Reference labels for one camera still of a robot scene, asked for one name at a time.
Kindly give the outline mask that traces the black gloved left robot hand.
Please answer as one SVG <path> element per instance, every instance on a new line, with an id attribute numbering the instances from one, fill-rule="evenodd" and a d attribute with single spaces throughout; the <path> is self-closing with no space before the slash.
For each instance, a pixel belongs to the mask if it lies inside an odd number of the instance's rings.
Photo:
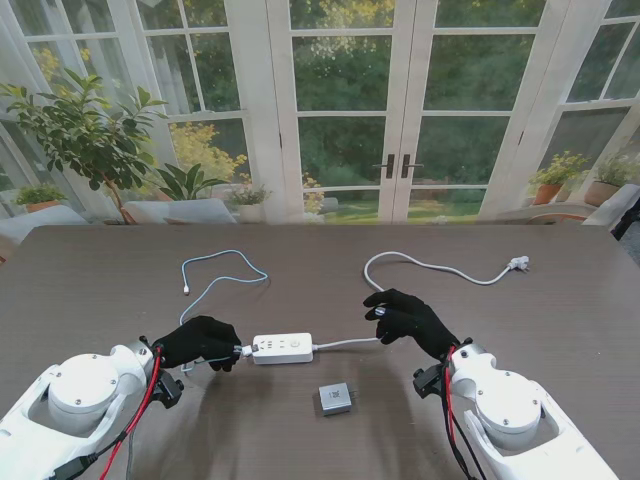
<path id="1" fill-rule="evenodd" d="M 231 324 L 209 316 L 197 316 L 156 340 L 161 367 L 168 369 L 204 360 L 214 371 L 230 372 L 240 358 L 235 351 L 241 341 Z"/>

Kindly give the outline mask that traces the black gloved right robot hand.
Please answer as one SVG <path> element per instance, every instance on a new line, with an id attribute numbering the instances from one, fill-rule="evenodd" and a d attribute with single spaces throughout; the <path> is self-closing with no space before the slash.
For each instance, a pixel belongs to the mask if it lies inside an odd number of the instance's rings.
<path id="1" fill-rule="evenodd" d="M 389 289 L 371 294 L 363 305 L 368 308 L 365 319 L 376 321 L 376 338 L 384 345 L 411 337 L 436 360 L 460 345 L 433 309 L 416 296 Z"/>

